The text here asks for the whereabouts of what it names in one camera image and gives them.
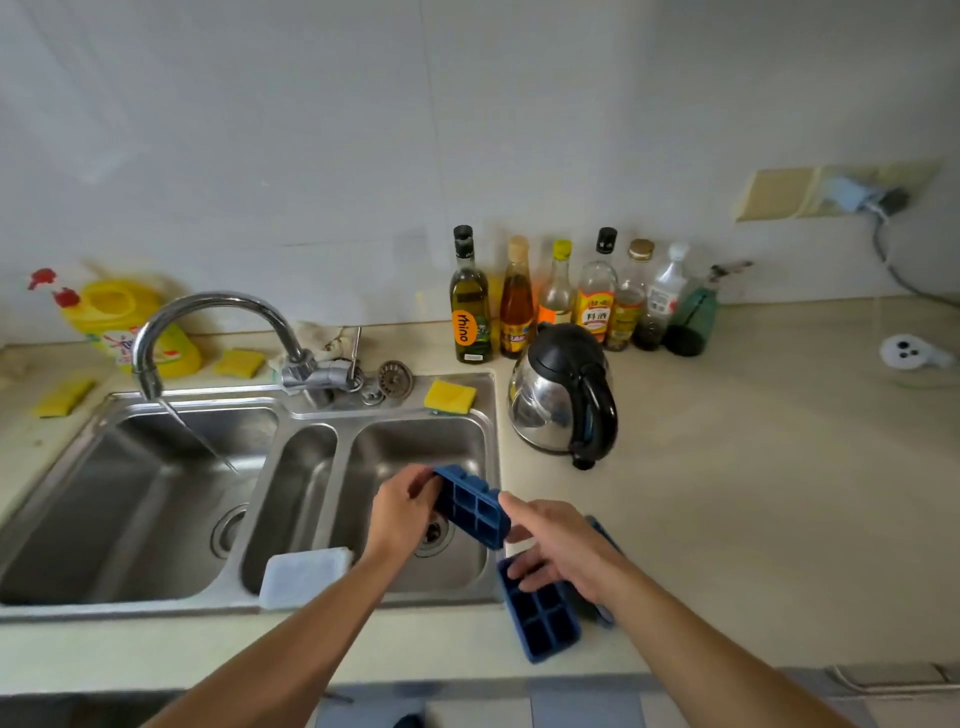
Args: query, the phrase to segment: power cord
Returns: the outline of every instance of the power cord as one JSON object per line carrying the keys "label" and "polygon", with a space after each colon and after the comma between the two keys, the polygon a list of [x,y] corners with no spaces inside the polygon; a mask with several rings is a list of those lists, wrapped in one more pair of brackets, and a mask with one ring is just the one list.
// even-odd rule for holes
{"label": "power cord", "polygon": [[936,303],[942,303],[943,305],[948,305],[951,308],[960,309],[960,301],[954,301],[952,299],[945,298],[944,296],[938,296],[935,293],[927,293],[926,291],[921,290],[913,283],[904,279],[903,276],[897,271],[896,268],[890,263],[890,253],[887,249],[887,246],[880,239],[880,230],[883,226],[890,223],[890,218],[904,209],[910,203],[910,195],[906,190],[897,187],[887,192],[883,197],[881,197],[876,202],[867,202],[863,205],[861,209],[864,209],[874,215],[874,232],[871,236],[871,241],[874,245],[874,252],[876,256],[880,259],[880,262],[883,263],[883,267],[887,269],[887,273],[890,274],[890,278],[895,280],[897,284],[904,290],[909,291],[916,296],[920,296],[923,299],[928,301],[934,301]]}

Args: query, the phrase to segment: chrome faucet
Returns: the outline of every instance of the chrome faucet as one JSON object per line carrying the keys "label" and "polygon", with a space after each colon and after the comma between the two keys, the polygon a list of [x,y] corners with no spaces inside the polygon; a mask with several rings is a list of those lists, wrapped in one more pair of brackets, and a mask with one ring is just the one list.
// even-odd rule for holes
{"label": "chrome faucet", "polygon": [[312,351],[300,345],[293,328],[283,315],[263,299],[233,291],[207,291],[169,302],[151,316],[136,334],[132,352],[133,376],[147,400],[157,400],[163,396],[163,382],[154,363],[154,346],[160,334],[180,316],[203,308],[222,307],[252,311],[266,319],[274,328],[287,352],[280,373],[280,383],[287,391],[303,391],[314,404],[323,406],[332,399],[331,389],[356,392],[363,386],[363,372],[356,364],[360,328],[353,340],[352,360],[333,359],[318,362]]}

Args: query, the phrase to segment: yellow sponge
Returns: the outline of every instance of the yellow sponge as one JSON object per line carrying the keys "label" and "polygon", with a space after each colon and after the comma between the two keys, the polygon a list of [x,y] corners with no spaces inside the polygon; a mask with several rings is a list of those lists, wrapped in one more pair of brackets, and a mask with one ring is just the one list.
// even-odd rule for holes
{"label": "yellow sponge", "polygon": [[477,391],[462,384],[451,384],[437,380],[423,398],[423,406],[438,412],[450,412],[454,415],[466,415],[473,404]]}
{"label": "yellow sponge", "polygon": [[80,404],[97,380],[89,376],[65,379],[40,400],[34,407],[37,417],[66,417]]}
{"label": "yellow sponge", "polygon": [[213,371],[218,375],[252,379],[265,358],[260,352],[227,349],[220,357],[220,361],[213,365]]}

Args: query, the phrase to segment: countertop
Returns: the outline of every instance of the countertop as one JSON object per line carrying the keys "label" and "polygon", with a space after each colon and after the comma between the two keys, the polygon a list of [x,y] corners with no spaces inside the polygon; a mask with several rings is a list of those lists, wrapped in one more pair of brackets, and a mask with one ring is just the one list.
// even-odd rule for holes
{"label": "countertop", "polygon": [[[501,487],[592,513],[667,589],[776,666],[956,660],[960,370],[895,374],[876,348],[905,330],[960,351],[958,321],[905,299],[738,306],[721,310],[701,357],[611,353],[620,435],[586,473],[513,433],[502,406],[513,362],[497,358],[487,369]],[[364,334],[367,367],[476,371],[455,360],[447,323]],[[267,333],[204,344],[276,347]],[[0,392],[0,519],[103,396],[133,388],[86,344],[14,355],[29,372]],[[33,418],[68,368],[99,386],[70,417]],[[177,386],[223,383],[204,370]],[[0,694],[189,687],[283,617],[0,624]],[[532,666],[500,605],[380,609],[333,686],[645,671],[618,630],[585,625],[579,644]]]}

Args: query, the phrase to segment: electric kettle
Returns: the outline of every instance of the electric kettle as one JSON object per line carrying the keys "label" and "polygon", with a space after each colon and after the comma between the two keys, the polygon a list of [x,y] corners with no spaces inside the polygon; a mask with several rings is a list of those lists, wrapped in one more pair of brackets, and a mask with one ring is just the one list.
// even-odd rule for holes
{"label": "electric kettle", "polygon": [[514,366],[507,393],[510,422],[530,445],[569,452],[589,470],[616,440],[616,405],[607,359],[576,324],[545,326]]}

